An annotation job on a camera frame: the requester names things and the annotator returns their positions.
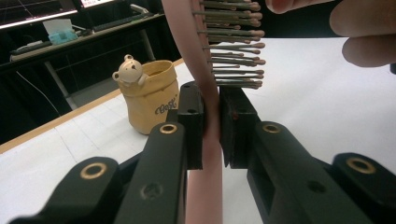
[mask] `black curtain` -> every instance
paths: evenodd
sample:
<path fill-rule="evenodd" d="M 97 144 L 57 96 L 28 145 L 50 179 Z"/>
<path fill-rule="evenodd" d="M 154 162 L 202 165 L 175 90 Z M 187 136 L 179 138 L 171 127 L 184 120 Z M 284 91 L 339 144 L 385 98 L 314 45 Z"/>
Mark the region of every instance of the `black curtain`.
<path fill-rule="evenodd" d="M 9 52 L 18 46 L 8 33 L 0 33 L 1 63 L 8 63 Z M 0 73 L 0 144 L 70 110 L 70 106 L 43 65 L 15 68 L 6 74 Z"/>

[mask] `desk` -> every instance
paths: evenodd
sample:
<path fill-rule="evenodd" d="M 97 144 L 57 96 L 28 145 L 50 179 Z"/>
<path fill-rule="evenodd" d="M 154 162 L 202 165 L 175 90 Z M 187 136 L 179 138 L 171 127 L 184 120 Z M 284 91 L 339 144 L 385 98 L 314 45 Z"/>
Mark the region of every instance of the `desk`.
<path fill-rule="evenodd" d="M 152 21 L 158 20 L 159 18 L 164 17 L 164 15 L 161 14 L 156 14 L 152 17 L 144 18 L 141 20 L 137 21 L 132 21 L 117 27 L 112 27 L 100 32 L 93 33 L 92 35 L 87 35 L 87 36 L 80 36 L 76 40 L 72 40 L 60 45 L 52 45 L 48 46 L 42 49 L 36 49 L 24 54 L 20 55 L 13 55 L 11 57 L 12 62 L 36 62 L 37 60 L 44 60 L 46 58 L 46 55 L 51 55 L 53 57 L 55 54 L 60 54 L 60 53 L 66 53 L 67 51 L 77 48 L 79 46 L 83 46 L 86 44 L 91 44 L 94 41 L 98 41 L 100 39 L 109 37 L 110 35 L 114 35 L 119 32 L 124 32 L 128 31 L 130 32 L 130 29 L 136 28 L 137 26 L 143 25 L 143 24 L 149 24 Z M 152 52 L 151 45 L 149 43 L 149 38 L 146 34 L 146 31 L 142 28 L 139 30 L 139 34 L 142 38 L 143 44 L 146 49 L 146 53 L 148 55 L 148 58 L 151 61 L 155 61 L 154 53 Z M 61 79 L 58 77 L 57 73 L 55 72 L 55 69 L 52 67 L 49 61 L 45 60 L 44 65 L 47 67 L 49 73 L 55 80 L 56 84 L 58 85 L 59 89 L 61 90 L 62 94 L 64 95 L 65 100 L 67 103 L 69 103 L 70 107 L 72 109 L 77 109 L 76 103 L 73 101 L 72 97 L 69 95 L 69 92 L 67 91 L 66 87 L 62 83 Z"/>
<path fill-rule="evenodd" d="M 388 66 L 346 63 L 344 38 L 263 41 L 264 85 L 245 90 L 262 120 L 288 127 L 320 160 L 331 163 L 335 154 L 353 151 L 396 173 L 396 76 Z M 179 85 L 192 80 L 184 63 L 176 70 Z M 27 138 L 0 146 L 0 202 L 7 205 L 0 223 L 39 211 L 77 162 L 92 156 L 123 162 L 147 139 L 129 125 L 118 91 Z M 261 223 L 245 170 L 224 168 L 223 202 L 225 224 Z"/>

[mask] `finger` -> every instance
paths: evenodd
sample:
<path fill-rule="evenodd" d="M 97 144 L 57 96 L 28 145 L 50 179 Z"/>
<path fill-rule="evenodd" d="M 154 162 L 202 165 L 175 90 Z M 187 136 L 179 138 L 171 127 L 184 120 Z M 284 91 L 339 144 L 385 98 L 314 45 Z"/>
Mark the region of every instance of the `finger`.
<path fill-rule="evenodd" d="M 360 67 L 396 63 L 396 35 L 349 38 L 343 46 L 346 60 Z"/>
<path fill-rule="evenodd" d="M 271 11 L 280 14 L 296 8 L 331 1 L 332 0 L 265 0 L 265 4 Z"/>
<path fill-rule="evenodd" d="M 332 11 L 330 26 L 350 37 L 396 34 L 396 1 L 344 0 Z"/>

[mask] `comb teeth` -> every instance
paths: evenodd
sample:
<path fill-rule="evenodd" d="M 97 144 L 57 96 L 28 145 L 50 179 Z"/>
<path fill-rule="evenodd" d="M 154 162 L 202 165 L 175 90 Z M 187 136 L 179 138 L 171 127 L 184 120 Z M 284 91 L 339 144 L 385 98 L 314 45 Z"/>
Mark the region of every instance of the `comb teeth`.
<path fill-rule="evenodd" d="M 198 35 L 204 36 L 209 42 L 233 43 L 203 43 L 203 50 L 209 51 L 207 62 L 212 64 L 211 72 L 217 85 L 258 89 L 262 85 L 264 71 L 240 68 L 265 64 L 265 60 L 254 56 L 260 54 L 260 49 L 265 45 L 252 43 L 260 41 L 264 31 L 241 30 L 241 26 L 261 26 L 262 14 L 258 12 L 261 9 L 260 5 L 250 0 L 201 0 L 200 6 L 205 10 L 195 9 L 192 12 L 195 18 L 201 18 L 204 25 L 204 29 L 197 30 Z"/>

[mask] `pink comb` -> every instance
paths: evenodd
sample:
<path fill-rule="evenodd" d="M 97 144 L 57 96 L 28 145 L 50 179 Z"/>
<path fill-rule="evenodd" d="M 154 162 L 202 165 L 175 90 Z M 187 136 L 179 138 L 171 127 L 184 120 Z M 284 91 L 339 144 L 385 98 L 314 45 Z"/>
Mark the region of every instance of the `pink comb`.
<path fill-rule="evenodd" d="M 251 42 L 259 41 L 264 32 L 240 30 L 245 25 L 261 25 L 262 14 L 256 12 L 260 5 L 250 0 L 163 0 L 163 9 L 181 57 L 205 102 L 204 170 L 190 172 L 186 223 L 220 224 L 222 160 L 218 86 L 258 89 L 262 85 L 257 80 L 263 79 L 262 70 L 240 69 L 265 64 L 257 56 L 244 54 L 260 54 L 264 44 Z M 209 42 L 238 44 L 209 45 Z"/>

